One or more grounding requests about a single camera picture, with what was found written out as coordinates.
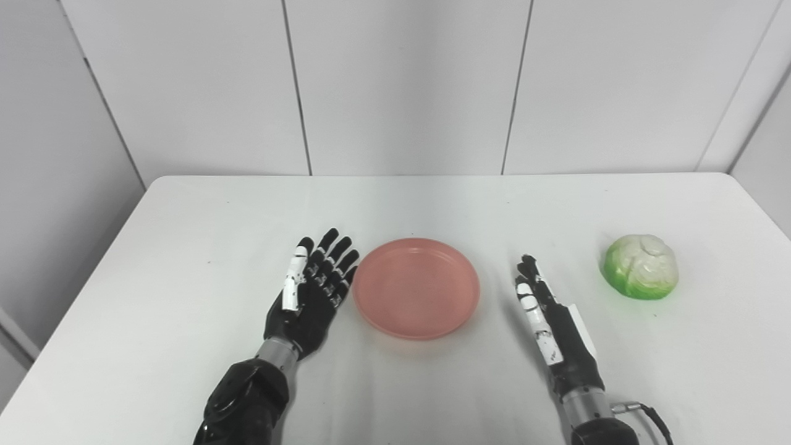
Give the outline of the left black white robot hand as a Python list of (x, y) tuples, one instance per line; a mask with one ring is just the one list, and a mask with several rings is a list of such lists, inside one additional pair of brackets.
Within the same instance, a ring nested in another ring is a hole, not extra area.
[(304, 237), (295, 248), (283, 288), (266, 315), (264, 339), (286, 341), (304, 360), (324, 343), (358, 270), (358, 250), (330, 228), (316, 244)]

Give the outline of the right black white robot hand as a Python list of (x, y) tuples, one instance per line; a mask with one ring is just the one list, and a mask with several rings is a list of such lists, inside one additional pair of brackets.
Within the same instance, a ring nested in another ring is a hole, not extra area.
[(550, 370), (552, 391), (559, 398), (577, 389), (604, 391), (596, 349), (577, 306), (557, 301), (533, 256), (522, 255), (517, 270), (517, 298)]

